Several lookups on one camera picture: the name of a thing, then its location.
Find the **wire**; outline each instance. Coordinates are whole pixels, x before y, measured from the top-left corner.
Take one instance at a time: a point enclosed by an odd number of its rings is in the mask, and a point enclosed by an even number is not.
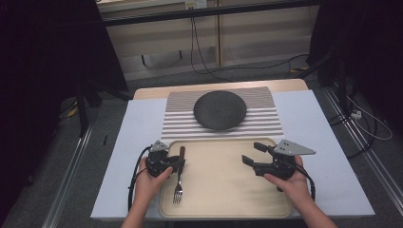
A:
[[[334,125],[341,124],[341,123],[343,123],[343,122],[349,120],[349,118],[350,118],[350,116],[351,116],[352,113],[353,113],[353,110],[352,110],[352,109],[351,109],[351,111],[349,111],[349,113],[347,113],[347,115],[344,115],[344,116],[343,116],[343,113],[341,112],[341,113],[338,114],[337,116],[334,116],[333,118],[330,118],[330,120],[331,120],[331,119],[335,119],[336,117],[342,117],[342,118],[341,118],[339,121],[335,122],[335,123],[329,123],[329,125],[330,125],[330,126],[334,126]]]
[[[288,166],[294,168],[299,173],[301,173],[303,176],[305,176],[306,179],[308,179],[308,181],[309,181],[309,183],[311,185],[311,198],[312,198],[312,200],[315,201],[315,198],[317,196],[317,189],[315,188],[314,180],[308,175],[308,172],[306,171],[306,169],[302,165],[299,165],[297,163],[296,164],[291,164],[291,163],[286,162],[286,161],[281,161],[281,160],[278,160],[278,161],[284,163],[285,165],[288,165]]]
[[[199,38],[198,38],[195,18],[192,17],[191,21],[192,21],[192,48],[190,50],[190,63],[191,63],[191,66],[192,66],[193,70],[198,74],[210,74],[215,78],[222,79],[222,80],[225,80],[225,81],[228,81],[228,82],[232,82],[231,80],[218,77],[218,76],[214,75],[213,73],[218,72],[218,71],[222,71],[222,70],[231,70],[231,69],[265,69],[265,68],[278,67],[278,66],[281,66],[281,65],[284,65],[284,64],[287,64],[287,63],[290,64],[290,62],[292,60],[296,59],[296,58],[309,55],[309,54],[296,55],[296,56],[291,57],[290,59],[288,59],[286,61],[283,61],[283,62],[281,62],[279,64],[271,65],[271,66],[236,66],[236,67],[217,68],[217,69],[211,70],[211,69],[207,68],[207,66],[205,65],[205,62],[204,62],[204,60],[202,58],[202,52],[201,52],[201,47],[200,47],[200,44],[199,44]],[[194,41],[194,38],[196,38],[196,42],[198,44],[199,55],[201,56],[201,61],[202,61],[203,65],[204,65],[204,68],[207,70],[207,72],[197,71],[195,69],[195,67],[194,67],[194,64],[193,64],[193,49],[194,49],[193,41]]]
[[[366,110],[364,110],[362,107],[360,107],[358,104],[356,104],[352,99],[350,99],[349,97],[347,97],[347,98],[348,98],[348,99],[350,100],[350,102],[352,102],[359,110],[361,110],[362,112],[366,113],[366,114],[369,115],[370,117],[374,118],[375,122],[381,123],[381,124],[389,131],[390,136],[389,136],[388,138],[380,138],[380,137],[377,137],[376,135],[372,134],[371,132],[368,132],[367,130],[365,130],[364,127],[362,127],[362,126],[358,123],[358,121],[355,119],[355,123],[356,123],[365,133],[369,134],[370,136],[373,136],[373,137],[376,138],[376,139],[383,140],[383,141],[387,141],[387,140],[389,140],[389,139],[391,139],[391,138],[393,137],[393,132],[392,132],[392,130],[391,130],[387,125],[385,125],[384,123],[382,123],[377,117],[371,115],[369,112],[367,112]]]
[[[291,71],[291,62],[288,61],[288,72],[287,72],[287,75],[285,75],[284,79],[287,79],[290,76],[290,74],[291,74],[290,71]]]
[[[133,177],[131,178],[130,186],[128,187],[128,197],[127,197],[127,211],[130,211],[131,204],[133,203],[133,191],[134,191],[134,184],[136,183],[136,179],[139,175],[146,169],[141,170],[138,174],[136,174],[137,169],[139,168],[140,160],[143,157],[145,151],[149,150],[151,146],[146,147],[142,153],[140,154],[139,158],[137,159],[136,166],[134,168]]]
[[[376,113],[374,111],[374,107],[371,105],[371,103],[370,103],[370,107],[371,107],[372,112],[374,113],[374,116],[376,116]],[[368,129],[371,131],[370,124],[368,123],[367,118],[365,116],[363,116],[363,117],[364,117],[365,123],[368,126]],[[367,140],[367,144],[361,150],[359,150],[358,152],[354,153],[353,155],[347,156],[347,159],[348,160],[353,159],[353,158],[357,157],[358,155],[360,155],[362,153],[365,153],[367,150],[369,150],[371,148],[371,146],[373,145],[373,143],[374,143],[373,135],[376,134],[376,131],[377,131],[377,123],[374,122],[374,133],[369,135],[369,138]]]
[[[199,44],[198,30],[196,28],[195,18],[191,17],[190,20],[192,21],[192,49],[191,49],[191,52],[190,52],[190,62],[191,62],[193,70],[195,70],[196,73],[199,73],[193,66],[193,31],[194,31],[195,32],[195,37],[196,37],[196,42],[198,44],[199,55],[201,56],[201,62],[204,65],[204,68],[207,70],[208,74],[210,74],[211,76],[213,76],[215,78],[222,79],[224,81],[232,83],[231,80],[228,80],[228,79],[225,79],[225,78],[218,77],[218,76],[214,75],[213,72],[211,72],[210,69],[207,68],[207,66],[205,65],[204,59],[202,58],[202,51],[201,51],[201,46]]]

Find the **black cable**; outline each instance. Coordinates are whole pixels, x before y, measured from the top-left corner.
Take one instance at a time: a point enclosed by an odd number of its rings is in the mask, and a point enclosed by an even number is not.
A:
[[[136,183],[136,179],[137,177],[145,170],[141,170],[137,175],[137,169],[139,168],[139,164],[140,164],[140,160],[143,157],[143,154],[145,153],[145,151],[149,150],[151,148],[151,145],[146,147],[142,153],[140,154],[139,158],[137,159],[137,163],[136,166],[134,168],[134,172],[133,172],[133,177],[131,178],[131,182],[130,182],[130,186],[128,187],[128,198],[127,198],[127,211],[130,211],[131,208],[131,204],[133,203],[133,191],[134,191],[134,184]]]
[[[335,120],[336,118],[341,117],[342,115],[343,115],[343,113],[340,112],[337,115],[335,115],[334,117],[331,117],[331,118],[327,119],[327,121],[331,122],[331,121]]]
[[[228,79],[218,77],[218,76],[214,75],[213,73],[218,72],[218,71],[222,71],[222,70],[230,70],[230,69],[265,69],[265,68],[271,68],[271,67],[278,67],[278,66],[284,65],[286,63],[290,64],[290,62],[292,60],[294,60],[294,59],[296,59],[298,57],[308,56],[309,55],[309,54],[296,55],[296,56],[291,57],[290,59],[288,59],[288,60],[286,60],[284,62],[281,62],[279,64],[275,64],[275,65],[271,65],[271,66],[236,66],[236,67],[227,67],[227,68],[217,68],[217,69],[211,70],[211,69],[207,68],[207,66],[205,65],[205,62],[204,62],[204,60],[202,58],[202,52],[201,52],[201,47],[200,47],[200,43],[199,43],[199,38],[198,38],[195,18],[192,17],[191,21],[192,21],[192,48],[190,50],[190,63],[191,63],[191,66],[192,66],[193,70],[198,74],[210,74],[215,78],[222,79],[222,80],[225,80],[225,81],[228,81],[228,82],[232,82],[232,81],[230,81]],[[201,56],[201,61],[202,61],[203,65],[204,65],[204,68],[207,70],[207,72],[197,71],[195,69],[195,67],[194,67],[194,64],[193,64],[193,49],[194,49],[193,40],[194,40],[194,37],[196,37],[196,42],[198,44],[199,55]]]
[[[288,76],[290,76],[290,70],[291,70],[291,62],[288,61],[288,72],[287,72],[287,75],[285,75],[284,79],[287,79]]]
[[[331,120],[331,119],[333,119],[333,118],[336,118],[336,117],[342,117],[342,118],[341,118],[339,121],[335,122],[335,123],[329,123],[329,125],[330,125],[330,126],[334,126],[334,125],[341,124],[341,123],[343,123],[343,122],[349,120],[349,118],[351,117],[352,113],[353,113],[353,109],[352,109],[352,108],[350,108],[349,113],[345,114],[344,116],[343,116],[343,113],[341,112],[340,114],[338,114],[337,116],[334,116],[334,117],[330,118],[329,120]]]
[[[373,105],[371,103],[369,103],[369,105],[370,105],[370,108],[371,108],[371,110],[373,112],[373,116],[376,117],[376,112],[374,111]],[[372,135],[376,135],[376,132],[377,132],[377,122],[375,120],[374,121],[374,132],[372,133]],[[375,139],[375,137],[372,136],[372,135],[369,136],[369,139],[367,140],[367,144],[362,149],[360,149],[358,152],[355,152],[352,155],[347,156],[347,159],[348,160],[353,159],[353,158],[357,157],[358,155],[361,155],[361,154],[365,153],[367,150],[369,150],[371,148],[371,146],[373,145],[374,139]]]
[[[202,51],[201,51],[201,46],[199,44],[198,30],[196,28],[195,18],[192,17],[192,18],[190,18],[190,20],[192,21],[192,49],[190,51],[190,63],[192,65],[193,70],[195,70],[196,73],[200,73],[193,66],[193,31],[194,31],[195,32],[195,37],[196,37],[196,42],[198,44],[199,55],[201,56],[201,62],[204,65],[204,68],[207,70],[207,73],[204,73],[204,74],[210,74],[211,76],[213,76],[213,77],[215,77],[217,79],[222,79],[222,80],[224,80],[226,82],[232,83],[233,81],[231,81],[231,80],[228,80],[228,79],[225,79],[225,78],[218,77],[218,76],[214,75],[213,72],[211,72],[210,69],[207,68],[207,66],[205,65],[204,59],[202,58]]]
[[[291,164],[291,163],[286,162],[286,161],[280,161],[280,160],[278,160],[278,161],[284,163],[287,166],[290,166],[290,167],[294,168],[299,173],[301,173],[303,176],[305,176],[306,179],[308,179],[308,181],[309,181],[309,183],[311,185],[311,187],[310,187],[311,188],[311,198],[312,198],[312,200],[315,201],[315,198],[317,196],[317,189],[315,188],[314,180],[309,176],[309,174],[306,171],[306,169],[302,165],[299,165],[297,163],[296,164]]]
[[[308,172],[306,172],[306,170],[302,166],[297,164],[296,166],[294,166],[294,168],[309,180],[309,183],[311,184],[311,198],[315,201],[315,198],[317,196],[317,189],[315,188],[314,180],[312,180],[312,178],[308,175]]]

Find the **fork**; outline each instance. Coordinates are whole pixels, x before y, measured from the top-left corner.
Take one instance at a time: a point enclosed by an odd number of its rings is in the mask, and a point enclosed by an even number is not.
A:
[[[181,146],[178,163],[181,163],[183,161],[183,158],[184,158],[184,146]],[[183,166],[178,168],[178,183],[175,187],[173,203],[180,203],[181,199],[182,199],[182,194],[183,194],[183,190],[182,190],[182,186],[181,186],[182,171],[183,171]]]

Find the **striped mat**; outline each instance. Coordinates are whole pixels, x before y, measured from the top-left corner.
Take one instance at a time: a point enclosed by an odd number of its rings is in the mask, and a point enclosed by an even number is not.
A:
[[[171,92],[167,99],[161,140],[215,140],[230,138],[284,138],[278,113],[268,87],[225,89],[239,95],[246,103],[242,123],[228,130],[214,131],[201,126],[193,115],[196,101],[213,90]]]

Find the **tray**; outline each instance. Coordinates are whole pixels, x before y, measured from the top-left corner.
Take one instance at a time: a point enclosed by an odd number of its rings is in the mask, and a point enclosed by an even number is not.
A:
[[[276,186],[242,163],[241,155],[256,162],[271,162],[268,153],[253,147],[253,142],[275,145],[269,139],[176,141],[169,156],[179,155],[185,146],[182,173],[182,201],[173,204],[177,174],[164,183],[160,211],[167,218],[193,219],[270,219],[284,218],[291,205]]]

